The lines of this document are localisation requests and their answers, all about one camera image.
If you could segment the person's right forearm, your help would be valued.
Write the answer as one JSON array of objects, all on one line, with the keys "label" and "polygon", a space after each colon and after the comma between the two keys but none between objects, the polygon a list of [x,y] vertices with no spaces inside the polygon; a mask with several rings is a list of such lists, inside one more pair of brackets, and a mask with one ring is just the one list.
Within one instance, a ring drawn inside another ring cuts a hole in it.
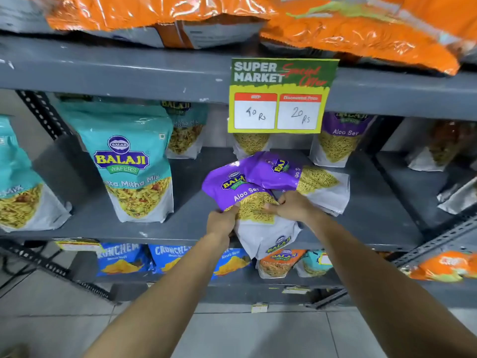
[{"label": "person's right forearm", "polygon": [[317,209],[293,217],[320,240],[389,358],[477,358],[477,337],[417,282]]}]

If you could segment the red brown snack packet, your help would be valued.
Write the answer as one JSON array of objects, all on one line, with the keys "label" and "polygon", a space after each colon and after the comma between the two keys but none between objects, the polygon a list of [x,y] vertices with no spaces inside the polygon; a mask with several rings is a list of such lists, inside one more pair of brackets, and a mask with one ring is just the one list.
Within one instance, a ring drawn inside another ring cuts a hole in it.
[{"label": "red brown snack packet", "polygon": [[477,137],[477,122],[437,120],[406,157],[407,167],[419,172],[442,172]]}]

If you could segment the white snack packet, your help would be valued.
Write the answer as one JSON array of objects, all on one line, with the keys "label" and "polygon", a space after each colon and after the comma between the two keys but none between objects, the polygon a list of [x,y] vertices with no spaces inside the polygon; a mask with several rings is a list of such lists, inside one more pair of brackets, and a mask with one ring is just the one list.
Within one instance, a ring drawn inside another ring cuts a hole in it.
[{"label": "white snack packet", "polygon": [[437,208],[452,215],[477,204],[477,176],[443,189],[437,195],[437,200]]}]

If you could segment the small teal snack packet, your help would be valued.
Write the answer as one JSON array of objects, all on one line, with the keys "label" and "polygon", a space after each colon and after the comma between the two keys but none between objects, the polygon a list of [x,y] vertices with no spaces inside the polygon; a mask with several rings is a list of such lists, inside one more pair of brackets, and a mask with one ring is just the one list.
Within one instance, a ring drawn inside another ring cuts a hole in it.
[{"label": "small teal snack packet", "polygon": [[301,278],[319,277],[333,268],[325,250],[307,250],[301,259],[294,265]]}]

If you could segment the person's left forearm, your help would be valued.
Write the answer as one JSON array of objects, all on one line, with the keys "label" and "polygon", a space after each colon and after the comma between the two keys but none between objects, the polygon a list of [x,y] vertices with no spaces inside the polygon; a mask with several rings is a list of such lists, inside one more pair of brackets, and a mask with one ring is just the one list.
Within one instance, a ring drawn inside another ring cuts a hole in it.
[{"label": "person's left forearm", "polygon": [[82,358],[170,358],[229,243],[229,233],[207,233],[113,319]]}]

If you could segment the purple snack packet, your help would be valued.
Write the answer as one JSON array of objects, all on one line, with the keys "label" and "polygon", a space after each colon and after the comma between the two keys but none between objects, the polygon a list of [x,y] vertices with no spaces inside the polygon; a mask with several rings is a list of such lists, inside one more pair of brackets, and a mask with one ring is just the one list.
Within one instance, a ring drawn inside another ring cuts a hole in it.
[{"label": "purple snack packet", "polygon": [[350,176],[311,166],[270,151],[240,162],[246,180],[281,192],[296,191],[332,216],[343,214],[350,200]]},{"label": "purple snack packet", "polygon": [[253,156],[257,152],[270,150],[271,134],[268,133],[233,133],[232,148],[238,160]]},{"label": "purple snack packet", "polygon": [[376,118],[372,114],[325,112],[321,132],[313,137],[310,160],[321,167],[344,168]]},{"label": "purple snack packet", "polygon": [[202,190],[222,211],[239,204],[234,232],[250,258],[263,259],[295,242],[301,232],[297,222],[264,212],[265,204],[278,204],[273,193],[248,180],[245,161],[209,172]]}]

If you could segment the blue snack packet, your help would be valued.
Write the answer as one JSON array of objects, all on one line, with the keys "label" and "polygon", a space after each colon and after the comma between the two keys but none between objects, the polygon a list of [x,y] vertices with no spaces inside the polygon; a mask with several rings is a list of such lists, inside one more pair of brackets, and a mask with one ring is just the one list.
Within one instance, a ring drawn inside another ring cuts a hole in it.
[{"label": "blue snack packet", "polygon": [[153,260],[153,273],[164,274],[171,270],[178,261],[192,248],[191,246],[148,245]]},{"label": "blue snack packet", "polygon": [[101,243],[97,262],[97,276],[150,271],[153,267],[147,246],[134,243]]},{"label": "blue snack packet", "polygon": [[250,256],[243,248],[228,248],[219,258],[213,271],[212,279],[228,275],[236,270],[246,268],[251,263]]}]

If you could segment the grey metal shelf rack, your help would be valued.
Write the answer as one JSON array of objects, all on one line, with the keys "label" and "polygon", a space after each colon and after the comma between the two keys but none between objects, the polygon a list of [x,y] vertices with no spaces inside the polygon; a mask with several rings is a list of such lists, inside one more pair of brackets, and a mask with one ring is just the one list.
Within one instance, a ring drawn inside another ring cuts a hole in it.
[{"label": "grey metal shelf rack", "polygon": [[[33,166],[54,193],[73,205],[60,228],[6,233],[0,254],[19,258],[114,303],[130,301],[160,278],[152,271],[97,276],[95,252],[61,250],[54,238],[98,242],[194,246],[206,219],[218,208],[201,188],[213,169],[235,160],[227,142],[233,58],[277,58],[245,44],[209,51],[147,48],[80,35],[46,38],[0,34],[0,89],[14,90],[52,138]],[[210,104],[219,112],[206,125],[206,146],[196,160],[171,161],[174,212],[165,222],[119,222],[99,172],[79,137],[57,111],[57,94],[68,99],[105,97],[114,102],[180,101]],[[336,218],[364,244],[390,252],[399,268],[418,265],[447,251],[477,252],[477,206],[452,216],[437,208],[435,195],[450,179],[471,176],[459,157],[438,175],[408,169],[404,153],[385,145],[410,117],[421,124],[455,117],[477,121],[477,73],[454,77],[372,66],[338,66],[326,111],[377,114],[371,130],[344,168],[351,198]]]}]

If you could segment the person's left hand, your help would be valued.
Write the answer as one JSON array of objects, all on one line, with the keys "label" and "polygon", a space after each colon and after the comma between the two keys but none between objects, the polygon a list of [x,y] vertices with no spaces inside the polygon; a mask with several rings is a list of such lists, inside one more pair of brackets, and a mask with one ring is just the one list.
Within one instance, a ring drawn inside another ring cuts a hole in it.
[{"label": "person's left hand", "polygon": [[223,211],[213,210],[209,213],[206,223],[206,237],[217,246],[224,249],[230,244],[230,234],[232,233],[236,220],[227,218]]}]

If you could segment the large orange snack packet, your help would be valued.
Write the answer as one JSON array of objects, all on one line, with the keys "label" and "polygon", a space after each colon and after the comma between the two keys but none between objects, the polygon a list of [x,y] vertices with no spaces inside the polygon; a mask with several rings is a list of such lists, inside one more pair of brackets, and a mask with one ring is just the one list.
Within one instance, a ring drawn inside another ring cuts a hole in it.
[{"label": "large orange snack packet", "polygon": [[460,62],[477,64],[477,0],[367,0],[431,35]]},{"label": "large orange snack packet", "polygon": [[248,41],[277,14],[270,0],[35,0],[52,29],[155,48]]},{"label": "large orange snack packet", "polygon": [[431,35],[376,6],[345,0],[271,0],[278,15],[259,37],[270,49],[348,63],[455,76],[460,63]]}]

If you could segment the person's right hand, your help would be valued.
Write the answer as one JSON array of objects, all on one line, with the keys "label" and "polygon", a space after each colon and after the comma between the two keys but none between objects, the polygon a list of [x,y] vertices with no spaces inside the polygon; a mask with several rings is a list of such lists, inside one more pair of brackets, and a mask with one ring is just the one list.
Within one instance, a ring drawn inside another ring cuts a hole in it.
[{"label": "person's right hand", "polygon": [[285,216],[281,217],[290,221],[308,223],[318,211],[305,196],[297,191],[283,192],[277,204],[285,206]]}]

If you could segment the small orange snack packet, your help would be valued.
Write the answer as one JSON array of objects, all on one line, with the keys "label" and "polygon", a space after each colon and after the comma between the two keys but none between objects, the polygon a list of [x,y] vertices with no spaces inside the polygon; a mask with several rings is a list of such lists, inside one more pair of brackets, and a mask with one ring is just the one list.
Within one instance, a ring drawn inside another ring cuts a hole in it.
[{"label": "small orange snack packet", "polygon": [[306,252],[306,249],[281,249],[257,260],[255,268],[262,279],[284,278]]},{"label": "small orange snack packet", "polygon": [[423,263],[402,267],[401,272],[419,281],[456,283],[465,278],[477,279],[477,253],[447,251]]}]

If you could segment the green yellow price sign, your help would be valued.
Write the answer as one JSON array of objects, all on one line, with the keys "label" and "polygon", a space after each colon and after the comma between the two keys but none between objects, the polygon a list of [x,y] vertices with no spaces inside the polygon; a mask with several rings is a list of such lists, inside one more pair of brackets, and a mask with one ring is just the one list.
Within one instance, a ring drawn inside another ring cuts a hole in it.
[{"label": "green yellow price sign", "polygon": [[318,134],[338,59],[233,58],[229,133]]}]

